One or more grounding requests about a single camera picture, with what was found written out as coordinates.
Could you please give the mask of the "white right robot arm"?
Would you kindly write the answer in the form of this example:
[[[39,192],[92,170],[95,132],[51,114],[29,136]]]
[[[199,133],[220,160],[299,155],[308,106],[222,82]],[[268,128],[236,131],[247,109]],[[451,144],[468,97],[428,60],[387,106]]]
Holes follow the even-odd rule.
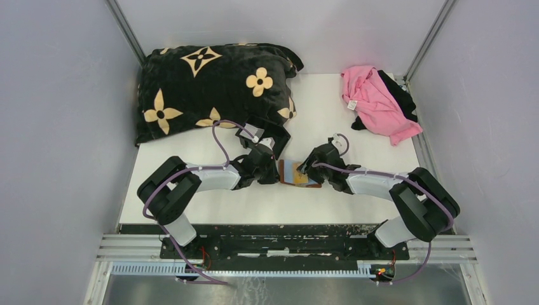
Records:
[[[405,241],[431,242],[451,229],[461,212],[459,204],[426,168],[388,173],[346,164],[331,143],[314,148],[297,170],[318,184],[328,182],[337,192],[393,202],[398,216],[382,222],[368,235],[367,251],[375,259],[384,259],[395,245]]]

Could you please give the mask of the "yellow card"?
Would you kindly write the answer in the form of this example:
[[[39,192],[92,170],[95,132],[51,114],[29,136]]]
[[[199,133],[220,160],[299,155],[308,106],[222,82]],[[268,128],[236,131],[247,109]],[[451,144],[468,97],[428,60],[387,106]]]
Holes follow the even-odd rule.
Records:
[[[297,186],[307,186],[307,185],[315,184],[315,182],[309,179],[307,175],[302,174],[300,172],[294,172],[293,183]]]

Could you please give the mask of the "brown leather card holder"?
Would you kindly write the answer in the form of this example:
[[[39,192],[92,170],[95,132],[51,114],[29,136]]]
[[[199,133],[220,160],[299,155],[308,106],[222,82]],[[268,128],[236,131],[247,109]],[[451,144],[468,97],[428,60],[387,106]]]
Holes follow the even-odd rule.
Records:
[[[301,162],[298,161],[280,159],[278,161],[279,183],[294,187],[321,188],[321,184],[297,170],[300,165]]]

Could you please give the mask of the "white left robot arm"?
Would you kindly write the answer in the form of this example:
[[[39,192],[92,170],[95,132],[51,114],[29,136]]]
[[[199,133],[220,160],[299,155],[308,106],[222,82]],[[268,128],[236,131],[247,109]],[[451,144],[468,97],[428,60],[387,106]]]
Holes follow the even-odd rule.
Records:
[[[258,144],[225,165],[195,165],[172,156],[139,186],[137,196],[144,204],[143,216],[161,225],[175,240],[176,251],[190,259],[198,254],[200,241],[184,211],[196,193],[278,181],[276,154]]]

